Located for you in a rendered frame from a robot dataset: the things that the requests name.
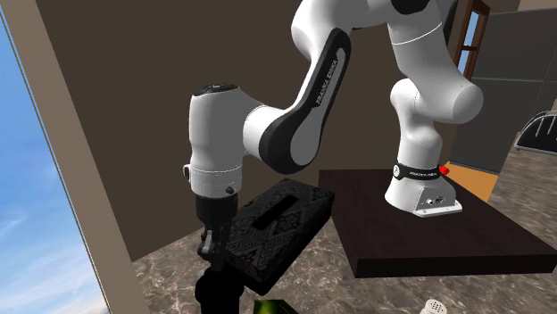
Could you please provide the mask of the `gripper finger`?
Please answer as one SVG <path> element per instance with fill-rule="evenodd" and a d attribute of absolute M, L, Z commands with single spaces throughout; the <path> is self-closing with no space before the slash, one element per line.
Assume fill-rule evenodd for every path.
<path fill-rule="evenodd" d="M 197 254 L 206 261 L 211 261 L 213 256 L 212 231 L 205 228 L 200 237 Z"/>
<path fill-rule="evenodd" d="M 226 258 L 226 243 L 228 238 L 224 235 L 215 237 L 212 241 L 213 256 L 212 256 L 212 270 L 220 272 L 223 269 Z"/>

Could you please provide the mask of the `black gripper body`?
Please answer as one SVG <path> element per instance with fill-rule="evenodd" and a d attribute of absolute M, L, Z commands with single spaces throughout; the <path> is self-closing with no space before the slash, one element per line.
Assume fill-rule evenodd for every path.
<path fill-rule="evenodd" d="M 195 197 L 196 216 L 203 222 L 207 230 L 211 230 L 214 237 L 222 237 L 229 228 L 231 220 L 238 209 L 236 194 L 223 198 L 209 198 L 197 195 Z"/>

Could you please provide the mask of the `black round vessel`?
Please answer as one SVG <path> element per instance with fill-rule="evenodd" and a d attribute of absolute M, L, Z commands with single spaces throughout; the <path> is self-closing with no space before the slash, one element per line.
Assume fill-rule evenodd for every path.
<path fill-rule="evenodd" d="M 233 272 L 207 268 L 195 283 L 195 299 L 202 314 L 239 314 L 239 299 L 244 290 Z"/>

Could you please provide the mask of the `black patterned tissue box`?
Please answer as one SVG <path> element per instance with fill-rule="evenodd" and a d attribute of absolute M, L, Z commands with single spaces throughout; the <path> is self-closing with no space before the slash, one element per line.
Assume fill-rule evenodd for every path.
<path fill-rule="evenodd" d="M 265 295 L 331 217 L 335 194 L 284 178 L 239 209 L 226 266 L 243 285 Z"/>

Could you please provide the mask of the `green object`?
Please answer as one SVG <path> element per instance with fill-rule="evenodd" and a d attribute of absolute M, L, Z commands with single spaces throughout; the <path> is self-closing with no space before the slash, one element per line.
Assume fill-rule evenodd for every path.
<path fill-rule="evenodd" d="M 255 300 L 253 314 L 299 314 L 283 299 Z"/>

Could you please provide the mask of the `large window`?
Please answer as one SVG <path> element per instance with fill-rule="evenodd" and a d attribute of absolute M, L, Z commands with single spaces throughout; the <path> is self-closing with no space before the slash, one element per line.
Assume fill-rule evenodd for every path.
<path fill-rule="evenodd" d="M 0 4 L 0 314 L 112 314 Z"/>

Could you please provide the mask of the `dark robot stand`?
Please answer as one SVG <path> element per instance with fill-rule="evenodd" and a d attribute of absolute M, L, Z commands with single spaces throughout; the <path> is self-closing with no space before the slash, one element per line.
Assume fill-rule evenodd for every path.
<path fill-rule="evenodd" d="M 353 275 L 431 277 L 551 273 L 557 250 L 463 188 L 459 213 L 420 218 L 384 198 L 387 169 L 326 169 L 332 219 Z"/>

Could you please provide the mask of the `white shaker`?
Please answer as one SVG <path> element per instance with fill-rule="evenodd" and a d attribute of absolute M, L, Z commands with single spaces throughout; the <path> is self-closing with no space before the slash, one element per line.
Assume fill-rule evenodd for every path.
<path fill-rule="evenodd" d="M 448 311 L 442 302 L 435 299 L 428 299 L 421 309 L 420 314 L 448 314 Z"/>

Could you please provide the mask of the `brown wooden framed window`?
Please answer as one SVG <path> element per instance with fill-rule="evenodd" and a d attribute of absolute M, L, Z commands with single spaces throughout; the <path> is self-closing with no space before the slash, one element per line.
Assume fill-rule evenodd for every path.
<path fill-rule="evenodd" d="M 490 7 L 484 0 L 467 0 L 464 21 L 454 56 L 457 69 L 467 79 L 472 77 L 489 13 Z"/>

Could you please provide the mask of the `grey cabinet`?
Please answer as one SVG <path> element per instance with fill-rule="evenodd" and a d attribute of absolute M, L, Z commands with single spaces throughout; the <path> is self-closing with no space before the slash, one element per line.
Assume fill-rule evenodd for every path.
<path fill-rule="evenodd" d="M 484 105 L 457 128 L 449 161 L 497 174 L 528 119 L 557 97 L 557 8 L 490 15 L 471 81 Z"/>

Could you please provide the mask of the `grey dish rack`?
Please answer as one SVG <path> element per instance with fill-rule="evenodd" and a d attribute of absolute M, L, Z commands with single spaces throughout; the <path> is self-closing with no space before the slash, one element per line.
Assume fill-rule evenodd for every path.
<path fill-rule="evenodd" d="M 557 156 L 557 111 L 539 112 L 519 132 L 516 150 Z"/>

